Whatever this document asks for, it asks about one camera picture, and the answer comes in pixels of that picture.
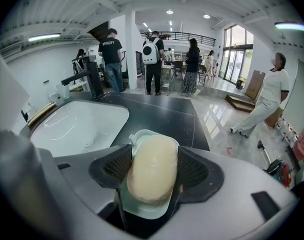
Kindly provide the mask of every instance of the red object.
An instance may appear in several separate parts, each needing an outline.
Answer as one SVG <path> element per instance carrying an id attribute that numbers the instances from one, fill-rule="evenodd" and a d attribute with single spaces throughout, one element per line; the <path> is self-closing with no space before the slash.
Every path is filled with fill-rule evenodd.
<path id="1" fill-rule="evenodd" d="M 295 142 L 293 152 L 298 161 L 304 158 L 304 130 L 301 132 L 297 141 Z"/>
<path id="2" fill-rule="evenodd" d="M 287 188 L 288 186 L 290 186 L 292 181 L 291 170 L 287 163 L 283 164 L 281 175 L 282 175 L 282 184 Z"/>

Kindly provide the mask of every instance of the white pants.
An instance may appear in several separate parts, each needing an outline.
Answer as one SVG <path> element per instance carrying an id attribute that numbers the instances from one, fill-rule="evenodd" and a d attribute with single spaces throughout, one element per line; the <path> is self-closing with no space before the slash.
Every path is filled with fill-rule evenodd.
<path id="1" fill-rule="evenodd" d="M 232 127 L 232 130 L 234 132 L 243 132 L 246 136 L 249 136 L 256 125 L 271 116 L 278 107 L 279 103 L 260 96 L 255 104 L 254 110 L 246 119 Z"/>

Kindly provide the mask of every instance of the patterned skirt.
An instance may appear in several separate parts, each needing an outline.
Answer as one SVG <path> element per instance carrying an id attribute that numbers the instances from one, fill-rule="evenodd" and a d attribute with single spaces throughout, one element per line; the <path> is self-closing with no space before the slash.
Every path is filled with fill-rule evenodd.
<path id="1" fill-rule="evenodd" d="M 183 93 L 194 94 L 197 90 L 197 72 L 187 72 L 181 85 Z"/>

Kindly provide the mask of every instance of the black pants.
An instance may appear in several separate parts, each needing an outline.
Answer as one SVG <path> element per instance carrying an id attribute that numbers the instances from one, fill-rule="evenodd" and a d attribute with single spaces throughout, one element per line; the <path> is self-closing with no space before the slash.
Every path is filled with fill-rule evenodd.
<path id="1" fill-rule="evenodd" d="M 155 93 L 157 94 L 161 89 L 161 73 L 162 64 L 146 65 L 146 91 L 151 92 L 151 81 L 154 76 Z"/>

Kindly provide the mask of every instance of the woman in long skirt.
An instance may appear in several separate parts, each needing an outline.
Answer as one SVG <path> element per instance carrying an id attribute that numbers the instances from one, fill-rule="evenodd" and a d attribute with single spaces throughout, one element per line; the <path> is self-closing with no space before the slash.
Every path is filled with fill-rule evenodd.
<path id="1" fill-rule="evenodd" d="M 200 93 L 200 90 L 197 89 L 200 49 L 195 38 L 192 38 L 189 43 L 190 48 L 185 58 L 186 73 L 181 85 L 181 90 L 183 95 L 196 96 Z"/>

